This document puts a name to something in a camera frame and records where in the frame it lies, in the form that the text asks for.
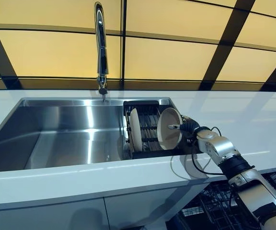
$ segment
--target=faucet spout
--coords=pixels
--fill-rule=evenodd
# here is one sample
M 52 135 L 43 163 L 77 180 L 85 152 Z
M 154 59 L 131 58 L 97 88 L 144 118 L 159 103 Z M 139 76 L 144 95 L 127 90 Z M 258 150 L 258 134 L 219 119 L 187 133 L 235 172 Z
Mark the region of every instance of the faucet spout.
M 106 34 L 104 24 L 104 12 L 101 3 L 96 2 L 94 5 L 94 21 L 95 21 L 95 35 L 98 49 L 98 76 L 97 82 L 99 84 L 99 93 L 107 94 L 107 52 L 106 52 Z

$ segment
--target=dishwasher rack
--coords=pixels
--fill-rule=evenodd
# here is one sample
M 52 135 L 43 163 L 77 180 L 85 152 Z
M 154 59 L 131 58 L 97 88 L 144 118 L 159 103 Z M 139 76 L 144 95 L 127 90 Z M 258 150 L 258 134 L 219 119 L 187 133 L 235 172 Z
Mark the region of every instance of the dishwasher rack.
M 276 189 L 276 172 L 263 174 L 263 177 Z M 212 182 L 198 196 L 190 201 L 181 212 L 173 217 L 168 230 L 195 230 L 195 219 L 204 215 L 214 230 L 260 230 L 259 224 L 252 216 L 241 212 L 234 199 L 228 182 Z
M 123 103 L 124 116 L 126 118 L 128 143 L 132 159 L 186 155 L 186 153 L 176 147 L 175 149 L 163 150 L 158 142 L 157 124 L 161 113 L 172 105 L 159 105 L 158 101 L 125 101 Z M 142 151 L 134 151 L 131 134 L 130 112 L 137 109 Z

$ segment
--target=sink basin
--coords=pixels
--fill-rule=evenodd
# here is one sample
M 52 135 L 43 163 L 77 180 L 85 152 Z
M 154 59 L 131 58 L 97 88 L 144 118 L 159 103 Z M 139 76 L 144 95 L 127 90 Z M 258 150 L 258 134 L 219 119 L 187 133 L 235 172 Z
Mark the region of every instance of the sink basin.
M 0 125 L 0 171 L 128 160 L 123 102 L 23 98 Z

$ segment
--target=white countertop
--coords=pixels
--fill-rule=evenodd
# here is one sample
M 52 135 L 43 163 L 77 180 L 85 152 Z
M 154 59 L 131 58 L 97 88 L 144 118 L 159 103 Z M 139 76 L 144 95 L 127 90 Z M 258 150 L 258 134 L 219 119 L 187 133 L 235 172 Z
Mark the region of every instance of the white countertop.
M 276 92 L 110 91 L 107 99 L 141 96 L 170 97 L 181 114 L 204 126 L 218 126 L 222 135 L 229 138 L 256 169 L 276 170 Z M 99 95 L 97 91 L 0 91 L 0 124 L 22 97 L 91 98 Z M 208 160 L 206 154 L 198 155 L 202 167 Z M 205 171 L 220 172 L 220 169 L 210 162 Z M 0 204 L 24 206 L 26 201 L 30 201 L 30 205 L 48 203 L 52 199 L 64 202 L 216 179 L 205 181 L 190 177 L 180 157 L 0 172 Z

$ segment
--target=plate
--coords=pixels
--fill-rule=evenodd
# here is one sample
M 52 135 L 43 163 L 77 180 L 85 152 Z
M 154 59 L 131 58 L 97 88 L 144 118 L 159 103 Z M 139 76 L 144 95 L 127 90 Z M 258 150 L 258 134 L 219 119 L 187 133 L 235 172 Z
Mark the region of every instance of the plate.
M 130 112 L 129 122 L 133 139 L 134 151 L 142 151 L 140 123 L 136 108 Z
M 182 139 L 179 129 L 169 129 L 168 125 L 181 125 L 182 117 L 176 109 L 166 108 L 158 119 L 157 138 L 163 150 L 174 149 Z

